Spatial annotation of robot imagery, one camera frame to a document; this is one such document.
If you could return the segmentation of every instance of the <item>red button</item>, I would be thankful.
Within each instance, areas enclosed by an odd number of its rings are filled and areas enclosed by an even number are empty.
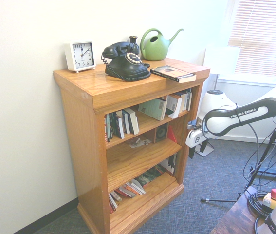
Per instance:
[[[272,189],[271,198],[276,200],[276,189]]]

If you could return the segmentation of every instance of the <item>clock hand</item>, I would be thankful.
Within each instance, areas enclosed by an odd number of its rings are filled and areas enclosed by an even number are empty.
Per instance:
[[[86,53],[87,51],[89,51],[89,49],[88,49],[88,50],[86,50],[86,51],[85,51],[85,53]],[[84,55],[85,53],[83,53],[83,55]]]

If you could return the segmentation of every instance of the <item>window blinds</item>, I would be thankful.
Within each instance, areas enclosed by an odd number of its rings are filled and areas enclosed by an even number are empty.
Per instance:
[[[229,46],[241,48],[236,73],[276,78],[276,0],[240,0]]]

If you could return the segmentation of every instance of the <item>bookshelf top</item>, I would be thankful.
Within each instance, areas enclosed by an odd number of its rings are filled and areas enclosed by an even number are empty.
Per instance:
[[[150,68],[173,66],[196,73],[196,81],[179,84],[175,81],[151,74],[147,79],[125,82],[105,73],[105,65],[94,70],[79,73],[67,69],[54,71],[54,77],[61,89],[80,99],[96,113],[109,113],[141,102],[164,96],[179,90],[202,84],[209,75],[209,68],[170,58],[162,61],[144,61]]]

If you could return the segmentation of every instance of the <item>white lamp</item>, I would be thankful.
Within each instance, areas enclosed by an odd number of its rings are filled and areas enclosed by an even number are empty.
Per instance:
[[[207,47],[204,67],[210,68],[210,74],[216,74],[215,88],[219,74],[233,74],[235,72],[240,48],[233,46]]]

